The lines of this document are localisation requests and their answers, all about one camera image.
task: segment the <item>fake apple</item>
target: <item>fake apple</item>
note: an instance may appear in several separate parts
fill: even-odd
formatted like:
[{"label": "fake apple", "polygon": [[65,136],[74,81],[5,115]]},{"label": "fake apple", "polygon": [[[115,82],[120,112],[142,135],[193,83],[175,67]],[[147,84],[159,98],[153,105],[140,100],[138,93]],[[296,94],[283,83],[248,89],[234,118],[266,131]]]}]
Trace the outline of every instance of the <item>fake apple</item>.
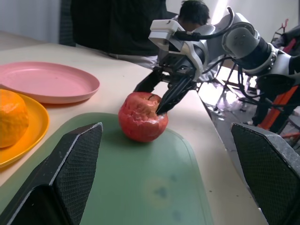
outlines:
[{"label": "fake apple", "polygon": [[124,134],[137,142],[152,142],[168,124],[167,114],[156,115],[161,97],[147,92],[133,92],[120,108],[119,124]]}]

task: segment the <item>floor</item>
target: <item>floor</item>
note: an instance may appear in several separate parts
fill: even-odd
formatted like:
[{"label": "floor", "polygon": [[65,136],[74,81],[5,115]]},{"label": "floor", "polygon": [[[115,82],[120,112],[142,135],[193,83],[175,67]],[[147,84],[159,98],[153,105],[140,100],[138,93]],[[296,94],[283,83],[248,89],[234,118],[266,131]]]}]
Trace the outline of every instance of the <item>floor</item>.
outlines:
[{"label": "floor", "polygon": [[[216,83],[204,83],[199,91],[199,96],[202,101],[211,110],[212,122],[214,123],[216,130],[224,143],[229,156],[232,159],[238,173],[247,185],[243,171],[240,165],[238,153],[233,141],[233,136],[230,132],[232,123],[241,123],[250,121],[253,117],[256,106],[251,104],[243,104],[238,100],[237,95],[242,97],[241,93],[237,91],[237,95],[231,91],[227,91],[222,95],[223,86]],[[297,131],[292,126],[287,126],[283,133]]]}]

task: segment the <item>stain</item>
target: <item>stain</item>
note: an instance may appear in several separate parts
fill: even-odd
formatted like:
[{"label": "stain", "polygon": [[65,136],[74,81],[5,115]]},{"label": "stain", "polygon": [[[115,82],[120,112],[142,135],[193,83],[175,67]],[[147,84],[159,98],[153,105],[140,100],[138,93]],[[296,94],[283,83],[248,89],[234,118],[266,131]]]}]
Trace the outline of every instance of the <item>stain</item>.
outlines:
[{"label": "stain", "polygon": [[172,213],[172,217],[173,219],[176,221],[176,222],[181,222],[182,221],[182,216],[181,216],[181,213],[177,210],[175,210],[173,213]]},{"label": "stain", "polygon": [[155,190],[154,193],[159,195],[161,198],[167,198],[167,190],[165,187]]},{"label": "stain", "polygon": [[177,177],[175,175],[171,176],[171,181],[176,182],[177,181]]}]

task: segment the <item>cutting board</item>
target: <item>cutting board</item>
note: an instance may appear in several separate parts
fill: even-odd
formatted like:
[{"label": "cutting board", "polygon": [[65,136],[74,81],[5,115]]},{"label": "cutting board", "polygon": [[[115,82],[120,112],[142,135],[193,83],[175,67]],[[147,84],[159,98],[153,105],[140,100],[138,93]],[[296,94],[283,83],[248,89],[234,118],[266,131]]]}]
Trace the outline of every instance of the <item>cutting board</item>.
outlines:
[{"label": "cutting board", "polygon": [[213,225],[193,150],[169,129],[151,143],[137,143],[124,136],[117,115],[82,114],[28,161],[43,160],[65,133],[96,122],[103,123],[103,135],[81,225]]}]

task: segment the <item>person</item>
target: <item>person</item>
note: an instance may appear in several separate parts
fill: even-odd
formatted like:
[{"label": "person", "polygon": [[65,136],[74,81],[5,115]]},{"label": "person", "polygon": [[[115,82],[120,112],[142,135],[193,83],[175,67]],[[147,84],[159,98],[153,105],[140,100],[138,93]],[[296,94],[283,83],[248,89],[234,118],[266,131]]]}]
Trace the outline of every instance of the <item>person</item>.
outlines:
[{"label": "person", "polygon": [[[186,0],[182,2],[179,15],[175,16],[173,20],[183,27],[185,31],[194,31],[197,28],[206,25],[210,19],[210,10],[202,0]],[[159,50],[158,61],[161,61],[168,52]],[[210,77],[213,77],[215,70],[211,70]]]},{"label": "person", "polygon": [[[292,56],[292,60],[290,62],[289,67],[295,68],[294,70],[296,72],[299,71],[299,65],[298,62],[300,60],[300,26],[297,26],[290,30],[289,32],[286,32],[282,34],[278,39],[274,40],[272,42],[274,47],[280,48],[285,47],[285,51]],[[296,89],[296,91],[293,93],[289,101],[286,105],[291,105],[289,107],[284,107],[284,112],[280,113],[279,116],[276,118],[272,126],[270,127],[270,131],[273,133],[278,133],[283,128],[283,125],[285,124],[286,120],[289,118],[289,116],[293,113],[294,109],[296,108],[296,105],[300,104],[300,86]],[[265,117],[268,114],[269,107],[266,104],[266,98],[270,101],[274,101],[276,99],[277,95],[275,94],[264,94],[260,97],[259,103],[261,105],[258,105],[256,108],[256,112],[254,117],[251,121],[244,122],[248,125],[258,126],[263,122]]]},{"label": "person", "polygon": [[158,47],[149,39],[153,20],[165,19],[165,0],[72,0],[76,46],[153,68]]}]

